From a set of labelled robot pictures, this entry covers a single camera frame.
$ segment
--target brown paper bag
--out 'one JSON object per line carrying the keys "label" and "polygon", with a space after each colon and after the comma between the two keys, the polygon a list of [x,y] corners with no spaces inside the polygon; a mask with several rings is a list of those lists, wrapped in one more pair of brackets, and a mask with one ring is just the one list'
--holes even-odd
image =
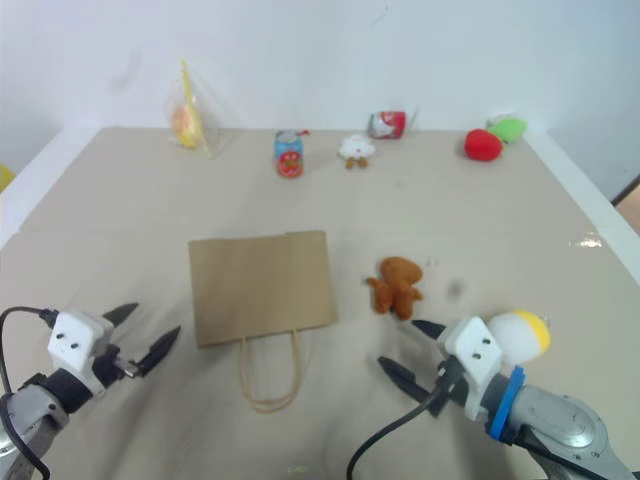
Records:
{"label": "brown paper bag", "polygon": [[[189,243],[198,347],[240,341],[242,390],[256,411],[286,407],[300,386],[297,332],[336,321],[324,232]],[[247,339],[290,332],[292,391],[255,400],[246,374]]]}

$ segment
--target red can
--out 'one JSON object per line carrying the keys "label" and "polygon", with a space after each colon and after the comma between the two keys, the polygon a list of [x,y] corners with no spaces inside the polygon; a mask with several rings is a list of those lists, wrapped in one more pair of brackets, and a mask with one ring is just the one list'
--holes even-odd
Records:
{"label": "red can", "polygon": [[400,138],[406,125],[405,112],[376,112],[369,118],[369,135],[373,138]]}

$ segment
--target black cable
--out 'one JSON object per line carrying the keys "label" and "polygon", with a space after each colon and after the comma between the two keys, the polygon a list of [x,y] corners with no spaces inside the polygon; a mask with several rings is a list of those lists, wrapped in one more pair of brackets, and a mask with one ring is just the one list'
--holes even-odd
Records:
{"label": "black cable", "polygon": [[429,395],[427,398],[425,398],[422,401],[422,403],[419,404],[416,408],[411,410],[405,416],[397,419],[396,421],[390,423],[389,425],[387,425],[383,429],[378,430],[376,433],[371,435],[367,439],[367,441],[364,442],[360,446],[360,448],[358,450],[356,450],[356,453],[353,454],[353,456],[351,457],[351,460],[349,460],[349,465],[347,466],[347,480],[352,480],[353,479],[353,469],[355,468],[356,463],[358,462],[360,457],[364,454],[364,452],[369,450],[369,448],[371,448],[373,446],[373,444],[375,444],[382,437],[390,434],[391,432],[393,432],[397,428],[400,428],[405,423],[408,423],[411,420],[413,420],[414,418],[416,418],[418,415],[420,415],[422,412],[424,412],[427,408],[429,408],[429,406],[434,401],[436,401],[440,397],[440,395],[442,395],[442,394],[446,394],[446,389],[443,388],[442,386],[436,387],[435,390],[431,393],[431,395]]}
{"label": "black cable", "polygon": [[9,399],[12,396],[13,393],[5,393],[0,397],[0,420],[2,421],[4,431],[7,433],[7,436],[11,439],[16,448],[20,450],[20,453],[40,472],[42,479],[49,480],[51,472],[47,466],[42,463],[38,456],[33,453],[33,450],[31,450],[29,446],[22,441],[22,438],[20,438],[16,429],[13,428],[13,423],[11,423],[8,409]]}
{"label": "black cable", "polygon": [[11,307],[7,308],[2,314],[0,314],[0,379],[2,379],[2,386],[5,393],[11,393],[11,383],[9,382],[9,376],[7,375],[7,366],[4,362],[4,347],[2,341],[2,331],[4,329],[4,322],[9,315],[14,312],[27,312],[40,315],[43,310],[40,308],[31,307]]}
{"label": "black cable", "polygon": [[0,314],[0,378],[2,379],[2,386],[4,387],[5,391],[4,395],[0,397],[0,421],[2,422],[2,426],[7,436],[20,451],[20,453],[29,461],[29,463],[31,463],[31,465],[33,465],[40,472],[43,480],[49,480],[49,478],[51,477],[51,472],[49,471],[47,466],[38,458],[38,456],[33,453],[33,450],[31,450],[29,446],[22,441],[22,438],[20,438],[20,435],[18,434],[18,432],[16,432],[16,429],[14,428],[9,416],[9,399],[13,396],[13,393],[11,391],[9,376],[7,375],[7,366],[4,361],[4,343],[2,341],[2,332],[4,330],[4,322],[7,320],[7,317],[14,312],[27,312],[38,315],[40,316],[40,318],[45,320],[50,328],[53,326],[53,323],[55,323],[57,312],[32,307],[12,307],[7,308],[4,312],[2,312],[2,314]]}

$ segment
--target clear plastic bag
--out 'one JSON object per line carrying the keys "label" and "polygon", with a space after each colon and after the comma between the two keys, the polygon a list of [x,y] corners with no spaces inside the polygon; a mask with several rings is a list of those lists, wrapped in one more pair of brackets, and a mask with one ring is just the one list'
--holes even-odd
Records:
{"label": "clear plastic bag", "polygon": [[182,60],[180,79],[167,102],[167,117],[175,133],[175,142],[191,150],[211,155],[211,145],[217,136],[212,112],[207,111],[203,95],[192,82],[187,63]]}

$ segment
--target brown teddy bear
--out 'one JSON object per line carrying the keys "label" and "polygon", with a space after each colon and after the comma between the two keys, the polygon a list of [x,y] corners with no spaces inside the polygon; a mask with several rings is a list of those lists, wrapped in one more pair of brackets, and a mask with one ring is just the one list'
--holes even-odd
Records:
{"label": "brown teddy bear", "polygon": [[367,278],[373,287],[376,312],[387,313],[393,308],[400,320],[409,320],[413,302],[422,300],[422,294],[411,286],[422,278],[422,269],[405,258],[389,257],[380,264],[380,275],[382,280]]}

